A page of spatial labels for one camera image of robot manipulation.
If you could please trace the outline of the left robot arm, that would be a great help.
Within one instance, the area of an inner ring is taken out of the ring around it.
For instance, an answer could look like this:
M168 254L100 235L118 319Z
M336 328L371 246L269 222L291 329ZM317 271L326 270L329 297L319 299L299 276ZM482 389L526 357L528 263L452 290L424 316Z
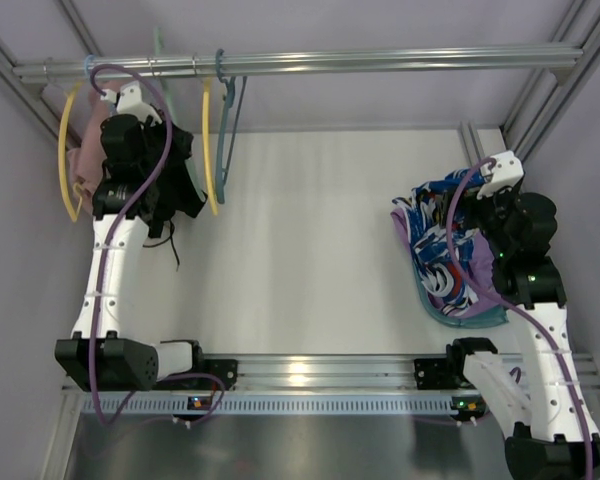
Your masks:
M153 106L116 113L99 125L103 178L93 196L94 244L87 289L56 361L86 392L186 389L204 363L196 340L143 341L134 323L139 257L178 212L195 218L206 203L186 162L193 136Z

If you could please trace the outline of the blue red white patterned trousers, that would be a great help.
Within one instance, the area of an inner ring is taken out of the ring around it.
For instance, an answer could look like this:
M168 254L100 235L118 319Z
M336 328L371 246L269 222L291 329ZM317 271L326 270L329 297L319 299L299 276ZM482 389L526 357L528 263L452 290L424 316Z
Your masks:
M458 273L451 260L447 239L465 271L476 258L477 231L461 226L460 212L446 229L448 205L467 169L455 170L441 180L430 180L392 199L394 229L409 253L416 286L425 308L447 326L467 327L480 314L478 295Z

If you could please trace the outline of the mint green plastic hanger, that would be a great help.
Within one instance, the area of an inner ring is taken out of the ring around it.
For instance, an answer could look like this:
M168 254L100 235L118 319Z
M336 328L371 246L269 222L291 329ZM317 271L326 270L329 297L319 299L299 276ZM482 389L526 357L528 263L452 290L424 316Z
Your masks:
M153 28L153 46L154 46L154 54L156 56L160 56L163 53L164 41L163 41L163 36L162 36L161 30L158 26L155 26ZM159 80L159 83L160 83L160 86L162 89L164 100L168 107L168 112L171 115L171 119L175 124L177 124L178 123L177 110L175 108L175 104L173 101L173 95L169 88L168 82L165 79L161 78ZM192 182L192 185L194 187L194 190L195 190L198 198L202 202L205 202L206 195L203 192L203 189L200 185L200 180L198 178L196 167L193 165L191 160L186 160L185 166L186 166L187 172L189 174L190 180Z

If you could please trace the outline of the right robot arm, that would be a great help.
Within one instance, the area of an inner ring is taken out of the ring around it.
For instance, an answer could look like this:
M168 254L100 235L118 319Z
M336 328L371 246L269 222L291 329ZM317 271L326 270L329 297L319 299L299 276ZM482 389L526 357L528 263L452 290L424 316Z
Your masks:
M567 329L561 275L548 255L557 231L556 206L519 190L522 163L511 152L487 157L461 176L444 217L446 250L465 281L454 233L478 230L493 255L492 287L484 296L505 308L522 355L526 390L504 368L487 339L449 348L505 437L514 479L599 479L600 431L582 395Z

